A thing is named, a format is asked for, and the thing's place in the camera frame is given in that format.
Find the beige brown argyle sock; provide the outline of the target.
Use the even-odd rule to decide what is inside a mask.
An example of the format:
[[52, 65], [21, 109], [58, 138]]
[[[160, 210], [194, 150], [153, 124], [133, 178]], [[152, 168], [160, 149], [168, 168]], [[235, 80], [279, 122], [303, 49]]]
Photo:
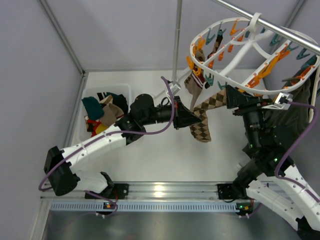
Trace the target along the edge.
[[193, 109], [193, 113], [201, 119], [200, 123], [196, 123], [189, 127], [190, 133], [195, 140], [202, 143], [208, 143], [212, 140], [209, 130], [207, 111], [223, 107], [226, 104], [227, 92], [224, 88], [211, 97], [207, 98], [205, 101], [203, 101]]

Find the tan maroon striped sock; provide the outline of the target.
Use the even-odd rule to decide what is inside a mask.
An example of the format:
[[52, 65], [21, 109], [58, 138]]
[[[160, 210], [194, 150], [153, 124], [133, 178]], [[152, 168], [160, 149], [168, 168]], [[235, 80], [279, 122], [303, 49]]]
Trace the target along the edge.
[[204, 71], [201, 70], [200, 73], [197, 73], [198, 66], [195, 65], [190, 75], [185, 79], [184, 86], [188, 90], [188, 92], [192, 95], [191, 103], [190, 103], [190, 110], [192, 110], [195, 106], [195, 103], [202, 92], [205, 86], [205, 78], [204, 78]]

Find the dark teal sock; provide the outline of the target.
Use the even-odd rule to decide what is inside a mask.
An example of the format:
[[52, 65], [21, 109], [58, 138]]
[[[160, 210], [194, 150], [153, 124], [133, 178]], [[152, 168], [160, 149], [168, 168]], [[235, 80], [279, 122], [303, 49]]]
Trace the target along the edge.
[[84, 97], [81, 101], [89, 119], [96, 121], [104, 116], [102, 106], [93, 96]]

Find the plain brown ribbed sock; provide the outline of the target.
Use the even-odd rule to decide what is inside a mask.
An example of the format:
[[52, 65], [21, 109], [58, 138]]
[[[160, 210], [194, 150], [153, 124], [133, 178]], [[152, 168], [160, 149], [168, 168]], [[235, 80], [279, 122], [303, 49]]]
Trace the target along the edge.
[[107, 104], [103, 107], [104, 115], [99, 121], [105, 126], [112, 126], [118, 119], [124, 116], [123, 110], [113, 103]]

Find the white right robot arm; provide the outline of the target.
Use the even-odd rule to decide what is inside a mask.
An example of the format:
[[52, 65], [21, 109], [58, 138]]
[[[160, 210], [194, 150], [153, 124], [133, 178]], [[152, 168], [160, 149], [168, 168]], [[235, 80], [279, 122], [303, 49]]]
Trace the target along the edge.
[[[302, 177], [291, 152], [312, 129], [317, 109], [310, 104], [293, 101], [292, 94], [279, 93], [277, 98], [264, 99], [240, 92], [227, 85], [226, 107], [243, 118], [248, 149], [257, 171], [244, 170], [232, 182], [238, 199], [251, 198], [282, 217], [302, 240], [320, 238], [320, 197]], [[313, 118], [302, 134], [294, 140], [286, 126], [267, 127], [264, 110], [278, 107], [288, 110], [299, 106], [313, 110]]]

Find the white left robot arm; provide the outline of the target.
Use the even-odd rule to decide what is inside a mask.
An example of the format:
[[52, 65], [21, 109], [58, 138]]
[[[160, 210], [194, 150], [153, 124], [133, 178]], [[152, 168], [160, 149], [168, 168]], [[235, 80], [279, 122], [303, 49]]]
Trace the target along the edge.
[[178, 130], [201, 121], [200, 117], [184, 106], [179, 96], [175, 96], [166, 105], [155, 106], [149, 94], [140, 94], [130, 105], [129, 113], [106, 130], [76, 145], [49, 149], [44, 172], [58, 197], [72, 191], [84, 191], [86, 198], [108, 198], [115, 187], [109, 175], [103, 171], [85, 172], [82, 170], [85, 164], [147, 135], [147, 125], [167, 123]]

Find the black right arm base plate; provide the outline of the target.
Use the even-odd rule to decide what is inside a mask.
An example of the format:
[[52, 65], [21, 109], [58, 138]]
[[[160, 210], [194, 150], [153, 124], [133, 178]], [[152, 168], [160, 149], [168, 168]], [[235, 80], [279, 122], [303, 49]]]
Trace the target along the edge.
[[262, 202], [259, 196], [261, 186], [251, 185], [245, 186], [244, 184], [237, 183], [220, 183], [217, 185], [218, 199], [219, 200], [256, 200]]

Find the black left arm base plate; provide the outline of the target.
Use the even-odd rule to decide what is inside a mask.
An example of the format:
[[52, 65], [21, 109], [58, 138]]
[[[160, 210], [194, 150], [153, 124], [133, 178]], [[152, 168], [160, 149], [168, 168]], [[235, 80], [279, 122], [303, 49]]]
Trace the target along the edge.
[[110, 200], [123, 200], [129, 194], [129, 184], [127, 183], [115, 183], [113, 187], [108, 186], [101, 193], [93, 192], [98, 196], [110, 199]]

